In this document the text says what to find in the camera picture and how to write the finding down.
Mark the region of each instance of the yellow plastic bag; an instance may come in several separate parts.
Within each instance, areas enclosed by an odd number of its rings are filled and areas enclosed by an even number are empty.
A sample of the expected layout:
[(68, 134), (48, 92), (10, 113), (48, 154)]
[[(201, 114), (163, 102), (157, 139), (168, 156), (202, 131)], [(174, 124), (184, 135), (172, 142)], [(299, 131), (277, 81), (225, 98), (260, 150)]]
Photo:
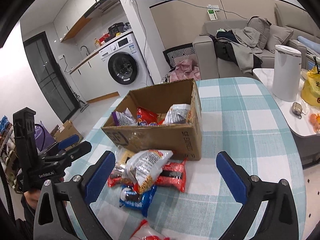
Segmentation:
[(308, 104), (320, 107), (320, 74), (316, 66), (307, 72), (308, 79), (304, 82), (301, 97)]

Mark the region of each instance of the washing machine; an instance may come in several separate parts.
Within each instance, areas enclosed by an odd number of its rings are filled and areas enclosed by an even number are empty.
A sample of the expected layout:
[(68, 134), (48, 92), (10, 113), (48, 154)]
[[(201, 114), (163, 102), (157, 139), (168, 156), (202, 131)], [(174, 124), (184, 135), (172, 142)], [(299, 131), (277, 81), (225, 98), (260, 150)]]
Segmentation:
[(99, 55), (120, 96), (154, 84), (133, 33), (107, 45)]

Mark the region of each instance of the checkered tablecloth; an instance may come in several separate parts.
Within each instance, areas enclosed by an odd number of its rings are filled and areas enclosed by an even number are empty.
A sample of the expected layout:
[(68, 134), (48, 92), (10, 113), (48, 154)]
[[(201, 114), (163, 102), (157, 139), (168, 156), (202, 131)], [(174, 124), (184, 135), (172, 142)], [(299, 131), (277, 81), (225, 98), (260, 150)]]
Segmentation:
[[(249, 175), (264, 181), (287, 179), (296, 204), (299, 235), (306, 217), (306, 190), (297, 147), (277, 104), (262, 83), (250, 78), (224, 78), (197, 82), (202, 107), (202, 159), (186, 163), (186, 192), (158, 187), (147, 220), (158, 232), (173, 239), (219, 239), (241, 204), (233, 199), (215, 164), (226, 151)], [(100, 129), (119, 104), (118, 99), (85, 140), (92, 151), (67, 169), (66, 179), (83, 174), (105, 150), (116, 148)], [(104, 187), (91, 208), (113, 239), (129, 239), (143, 219), (141, 213), (119, 208), (121, 187)], [(263, 202), (246, 239), (254, 236), (267, 203)], [(79, 236), (83, 233), (72, 222)]]

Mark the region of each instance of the metal screw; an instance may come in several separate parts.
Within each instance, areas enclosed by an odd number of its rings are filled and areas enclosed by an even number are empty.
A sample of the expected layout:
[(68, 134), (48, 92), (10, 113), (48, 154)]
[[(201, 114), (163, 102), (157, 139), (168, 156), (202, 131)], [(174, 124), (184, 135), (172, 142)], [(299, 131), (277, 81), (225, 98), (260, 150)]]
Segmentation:
[(289, 184), (286, 179), (281, 179), (281, 183), (282, 183), (282, 185), (285, 185), (285, 186), (287, 186)]
[(81, 176), (80, 175), (73, 176), (72, 180), (74, 182), (77, 182), (77, 181), (81, 180)]
[(47, 179), (45, 182), (44, 182), (44, 185), (45, 186), (49, 186), (51, 184), (51, 180)]
[(254, 181), (254, 182), (257, 182), (257, 181), (260, 180), (260, 178), (257, 175), (252, 175), (251, 176), (251, 180)]

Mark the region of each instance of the pink cloth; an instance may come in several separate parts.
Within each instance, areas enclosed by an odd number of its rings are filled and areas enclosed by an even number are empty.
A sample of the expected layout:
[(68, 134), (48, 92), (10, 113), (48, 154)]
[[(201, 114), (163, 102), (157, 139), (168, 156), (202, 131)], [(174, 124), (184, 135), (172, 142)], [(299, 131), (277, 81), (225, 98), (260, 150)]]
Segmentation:
[(199, 67), (192, 59), (185, 59), (176, 65), (176, 69), (170, 73), (170, 82), (194, 78), (201, 80)]

